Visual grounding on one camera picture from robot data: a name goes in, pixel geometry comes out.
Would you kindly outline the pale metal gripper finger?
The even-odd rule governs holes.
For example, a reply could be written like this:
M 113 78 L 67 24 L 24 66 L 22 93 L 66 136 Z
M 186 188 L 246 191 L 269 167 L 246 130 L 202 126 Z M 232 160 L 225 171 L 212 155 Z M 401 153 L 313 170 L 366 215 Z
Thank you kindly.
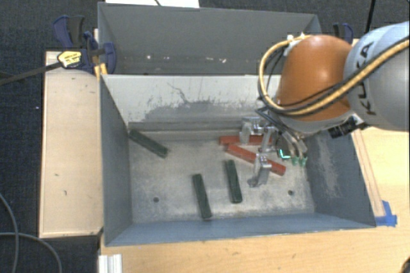
M 251 188 L 256 188 L 267 184 L 271 169 L 272 165 L 268 163 L 267 157 L 262 154 L 257 154 L 254 160 L 252 176 L 247 181 L 248 185 Z
M 264 131 L 264 120 L 261 117 L 244 117 L 239 133 L 240 143 L 249 144 L 251 136 L 260 136 Z

